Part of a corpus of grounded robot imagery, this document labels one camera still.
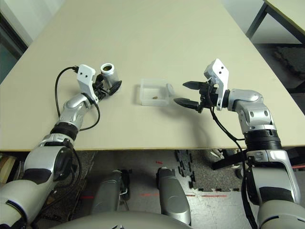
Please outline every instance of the table leg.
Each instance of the table leg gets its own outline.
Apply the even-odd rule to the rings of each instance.
[[[262,23],[263,19],[265,18],[267,12],[267,4],[264,3],[261,7],[261,9],[259,10],[257,16],[254,18],[252,24],[250,25],[248,31],[246,32],[246,36],[251,39],[253,37],[253,34],[256,32],[257,28],[259,27],[259,25]]]

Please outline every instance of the metal frame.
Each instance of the metal frame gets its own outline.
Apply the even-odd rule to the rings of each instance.
[[[11,27],[9,22],[5,19],[5,17],[1,13],[0,13],[0,28],[14,41],[15,45],[20,49],[22,53],[24,53],[27,50],[28,46],[21,39],[21,37],[15,32],[15,30]]]
[[[267,3],[264,3],[262,5],[257,16],[255,17],[248,31],[246,32],[246,36],[249,39],[253,37],[254,33],[262,23],[267,13],[270,14],[275,20],[277,20],[277,22],[279,22],[282,26],[284,26],[301,43],[305,43],[305,35],[301,33],[295,26],[293,26],[286,18],[284,18],[282,15],[276,12],[272,7],[270,7]]]

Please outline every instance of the black rubber mat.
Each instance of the black rubber mat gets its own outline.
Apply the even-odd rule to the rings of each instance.
[[[293,74],[305,79],[305,48],[301,47],[277,47],[275,56]]]
[[[193,188],[199,188],[205,192],[216,191],[240,191],[242,180],[236,177],[231,167],[212,170],[213,162],[218,161],[208,150],[189,150],[192,154],[195,182]]]

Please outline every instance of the transparent plastic container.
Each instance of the transparent plastic container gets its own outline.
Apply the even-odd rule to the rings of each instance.
[[[164,79],[141,79],[141,105],[167,106],[169,104],[167,83],[167,80]]]

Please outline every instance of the wall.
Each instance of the wall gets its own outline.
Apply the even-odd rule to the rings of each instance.
[[[29,46],[65,0],[0,0],[0,11]]]
[[[244,33],[264,3],[263,0],[220,1]],[[253,43],[300,43],[270,15],[266,15],[251,41]]]

